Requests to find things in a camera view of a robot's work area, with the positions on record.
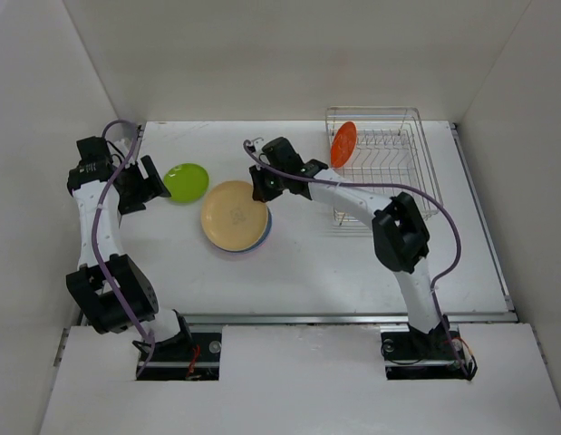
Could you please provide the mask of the orange plate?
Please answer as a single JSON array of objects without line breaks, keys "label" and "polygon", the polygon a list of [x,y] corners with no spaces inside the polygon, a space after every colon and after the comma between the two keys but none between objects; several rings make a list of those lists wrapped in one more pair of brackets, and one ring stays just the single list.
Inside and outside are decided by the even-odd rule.
[{"label": "orange plate", "polygon": [[353,122],[345,122],[334,136],[331,146],[331,165],[341,168],[353,155],[356,147],[357,129]]}]

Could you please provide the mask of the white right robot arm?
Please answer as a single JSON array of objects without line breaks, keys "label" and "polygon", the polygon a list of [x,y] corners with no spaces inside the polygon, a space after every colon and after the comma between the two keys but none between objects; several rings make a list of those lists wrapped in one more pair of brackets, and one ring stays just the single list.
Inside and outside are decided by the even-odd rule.
[{"label": "white right robot arm", "polygon": [[303,161],[284,137],[244,151],[256,163],[249,168],[253,200],[267,203],[288,191],[342,211],[372,231],[374,253],[393,272],[407,308],[411,349],[422,357],[437,352],[448,330],[431,286],[426,257],[430,234],[408,190],[384,196],[352,183],[317,159]]}]

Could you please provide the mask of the blue plate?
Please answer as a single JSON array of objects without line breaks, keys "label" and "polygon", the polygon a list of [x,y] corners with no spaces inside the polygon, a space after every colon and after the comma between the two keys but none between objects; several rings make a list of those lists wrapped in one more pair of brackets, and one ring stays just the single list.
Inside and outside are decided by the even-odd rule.
[{"label": "blue plate", "polygon": [[271,229],[272,214],[267,206],[234,208],[229,211],[228,218],[219,218],[212,224],[209,235],[213,245],[238,251],[265,242]]}]

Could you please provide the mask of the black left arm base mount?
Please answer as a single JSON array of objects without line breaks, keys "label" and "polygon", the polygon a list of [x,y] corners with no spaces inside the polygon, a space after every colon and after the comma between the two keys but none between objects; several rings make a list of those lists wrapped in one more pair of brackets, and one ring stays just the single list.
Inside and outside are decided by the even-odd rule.
[{"label": "black left arm base mount", "polygon": [[132,342],[139,352],[136,380],[217,381],[223,347],[222,328],[190,326],[183,315],[174,315],[175,321],[152,326],[156,333],[154,350],[149,343]]}]

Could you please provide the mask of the pink plate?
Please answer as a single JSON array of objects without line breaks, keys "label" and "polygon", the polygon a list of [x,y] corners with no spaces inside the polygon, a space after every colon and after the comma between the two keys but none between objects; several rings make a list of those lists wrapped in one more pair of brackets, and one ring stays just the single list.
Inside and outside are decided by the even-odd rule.
[{"label": "pink plate", "polygon": [[238,250],[238,251],[233,251],[233,250],[226,250],[221,248],[220,246],[214,245],[214,251],[222,257],[225,258],[242,258],[245,256],[251,256],[253,255],[255,252],[257,252],[261,247],[263,247],[265,245],[264,242],[258,243],[258,244],[254,244],[253,246],[249,246],[247,249],[242,249],[242,250]]}]

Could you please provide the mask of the green plate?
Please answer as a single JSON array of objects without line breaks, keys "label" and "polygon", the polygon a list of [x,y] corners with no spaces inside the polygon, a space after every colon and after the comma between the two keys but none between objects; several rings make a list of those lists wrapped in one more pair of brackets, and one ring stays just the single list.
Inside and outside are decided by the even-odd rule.
[{"label": "green plate", "polygon": [[198,164],[182,163],[164,175],[163,183],[173,202],[187,204],[199,200],[207,192],[209,175]]}]

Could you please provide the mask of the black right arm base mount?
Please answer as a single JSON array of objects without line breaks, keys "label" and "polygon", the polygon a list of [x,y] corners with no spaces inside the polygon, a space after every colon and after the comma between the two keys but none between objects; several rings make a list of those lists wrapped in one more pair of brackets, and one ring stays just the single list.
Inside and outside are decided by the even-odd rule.
[{"label": "black right arm base mount", "polygon": [[414,328],[382,329],[381,354],[388,381],[472,381],[478,364],[458,328],[450,339],[439,325],[429,334]]}]

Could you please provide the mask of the beige plate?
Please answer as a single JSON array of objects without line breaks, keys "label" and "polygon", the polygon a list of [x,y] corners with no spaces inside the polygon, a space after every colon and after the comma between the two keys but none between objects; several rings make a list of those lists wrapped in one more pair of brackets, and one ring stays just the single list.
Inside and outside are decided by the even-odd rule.
[{"label": "beige plate", "polygon": [[265,203],[252,198],[253,187],[241,180],[218,184],[206,195],[200,221],[208,240],[221,250],[247,252],[269,235],[272,216]]}]

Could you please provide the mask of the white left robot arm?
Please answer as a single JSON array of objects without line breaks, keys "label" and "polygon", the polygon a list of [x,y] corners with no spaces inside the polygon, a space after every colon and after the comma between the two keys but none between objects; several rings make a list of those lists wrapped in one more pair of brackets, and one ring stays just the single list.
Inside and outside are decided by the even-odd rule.
[{"label": "white left robot arm", "polygon": [[120,235],[121,218],[142,211],[150,200],[169,192],[151,157],[114,164],[103,137],[78,140],[80,161],[71,169],[67,188],[80,215],[81,253],[76,271],[66,286],[87,321],[99,334],[120,334],[140,325],[140,350],[150,338],[172,359],[192,351],[193,338],[181,314],[173,324],[157,319],[160,305],[150,280],[125,253]]}]

